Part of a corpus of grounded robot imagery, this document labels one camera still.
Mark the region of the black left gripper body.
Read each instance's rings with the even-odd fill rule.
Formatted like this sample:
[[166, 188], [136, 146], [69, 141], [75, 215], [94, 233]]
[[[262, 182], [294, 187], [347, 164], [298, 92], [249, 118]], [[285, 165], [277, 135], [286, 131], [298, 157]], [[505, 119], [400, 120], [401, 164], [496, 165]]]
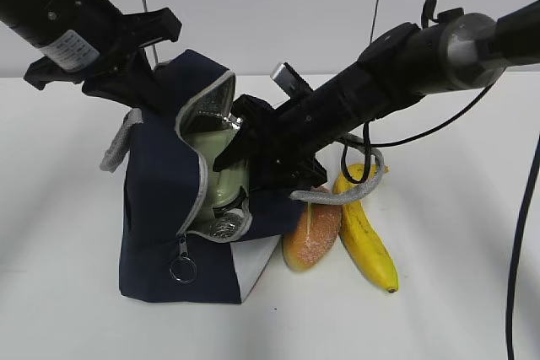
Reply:
[[84, 22], [41, 47], [24, 80], [42, 90], [51, 82], [81, 83], [122, 64], [128, 55], [161, 41], [178, 40], [181, 21], [168, 9], [107, 16], [101, 24]]

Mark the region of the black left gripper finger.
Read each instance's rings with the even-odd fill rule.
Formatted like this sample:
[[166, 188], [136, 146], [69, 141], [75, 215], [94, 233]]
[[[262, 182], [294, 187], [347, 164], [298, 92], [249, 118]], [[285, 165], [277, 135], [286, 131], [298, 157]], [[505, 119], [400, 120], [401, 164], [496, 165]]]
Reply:
[[154, 78], [144, 50], [135, 51], [122, 64], [86, 79], [82, 92], [132, 108], [163, 111], [163, 90]]

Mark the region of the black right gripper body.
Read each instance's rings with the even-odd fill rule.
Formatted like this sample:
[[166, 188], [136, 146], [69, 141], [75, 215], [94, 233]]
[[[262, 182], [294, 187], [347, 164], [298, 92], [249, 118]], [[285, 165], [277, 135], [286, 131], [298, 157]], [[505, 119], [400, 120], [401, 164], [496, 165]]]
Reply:
[[327, 181], [316, 152], [327, 145], [327, 102], [318, 96], [290, 99], [278, 108], [255, 96], [241, 96], [232, 113], [242, 119], [239, 131], [252, 136], [250, 165], [254, 188], [309, 189]]

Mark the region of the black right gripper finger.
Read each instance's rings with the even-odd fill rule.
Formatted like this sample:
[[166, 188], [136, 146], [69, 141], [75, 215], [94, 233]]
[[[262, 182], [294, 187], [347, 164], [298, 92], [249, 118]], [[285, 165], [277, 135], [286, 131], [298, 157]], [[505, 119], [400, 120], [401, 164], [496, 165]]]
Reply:
[[224, 151], [215, 158], [214, 171], [228, 169], [230, 166], [249, 159], [253, 154], [252, 136], [249, 132], [238, 131]]

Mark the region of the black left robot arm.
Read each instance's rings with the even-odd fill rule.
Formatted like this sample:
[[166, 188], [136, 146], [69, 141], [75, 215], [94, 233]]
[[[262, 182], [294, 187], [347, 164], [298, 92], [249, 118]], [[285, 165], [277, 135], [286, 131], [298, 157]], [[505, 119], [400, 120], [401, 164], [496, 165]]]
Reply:
[[181, 21], [169, 8], [124, 14], [110, 0], [1, 0], [1, 21], [41, 53], [24, 74], [36, 89], [75, 83], [90, 97], [165, 111], [145, 50], [178, 40]]

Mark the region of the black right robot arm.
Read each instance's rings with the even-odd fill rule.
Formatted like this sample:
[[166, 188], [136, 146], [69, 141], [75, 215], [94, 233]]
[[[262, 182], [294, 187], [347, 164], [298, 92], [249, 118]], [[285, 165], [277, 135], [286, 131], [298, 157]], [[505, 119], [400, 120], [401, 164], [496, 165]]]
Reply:
[[508, 67], [538, 63], [538, 3], [499, 19], [461, 8], [436, 12], [435, 5], [426, 0], [419, 24], [387, 31], [317, 89], [288, 63], [278, 65], [272, 78], [287, 101], [275, 108], [239, 97], [232, 113], [240, 130], [213, 169], [246, 163], [252, 190], [319, 186], [327, 172], [317, 152], [358, 126], [429, 94], [485, 88]]

